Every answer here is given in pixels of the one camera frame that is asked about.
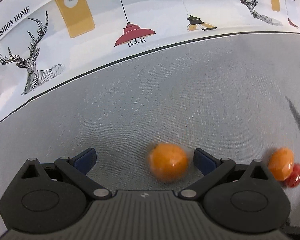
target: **ribbed gray panel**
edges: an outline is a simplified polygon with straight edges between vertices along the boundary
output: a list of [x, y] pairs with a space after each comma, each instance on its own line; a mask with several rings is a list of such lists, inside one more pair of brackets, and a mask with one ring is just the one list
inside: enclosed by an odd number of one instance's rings
[[73, 226], [47, 235], [9, 231], [1, 240], [235, 240], [288, 238], [279, 231], [240, 235], [208, 220], [194, 201], [180, 200], [172, 191], [118, 191], [110, 200], [95, 201]]

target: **gray table surface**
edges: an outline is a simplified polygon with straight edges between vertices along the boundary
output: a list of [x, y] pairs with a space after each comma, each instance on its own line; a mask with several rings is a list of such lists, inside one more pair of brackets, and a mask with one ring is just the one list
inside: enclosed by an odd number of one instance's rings
[[[158, 182], [146, 163], [157, 141], [201, 147], [238, 163], [267, 161], [273, 148], [287, 146], [300, 163], [300, 34], [173, 47], [31, 101], [0, 123], [0, 197], [27, 158], [53, 162], [88, 147], [98, 153], [88, 176], [113, 191], [178, 191], [201, 177], [191, 166], [178, 182]], [[291, 223], [300, 225], [300, 186], [285, 191]]]

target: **blurred orange ball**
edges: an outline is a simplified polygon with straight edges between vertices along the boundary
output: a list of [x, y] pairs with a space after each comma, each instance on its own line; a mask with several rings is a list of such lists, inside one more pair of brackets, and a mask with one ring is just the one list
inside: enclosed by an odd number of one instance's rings
[[268, 168], [278, 181], [284, 181], [293, 170], [293, 152], [288, 148], [275, 151], [269, 161]]
[[172, 182], [185, 174], [188, 158], [178, 145], [159, 143], [149, 154], [149, 165], [157, 179]]

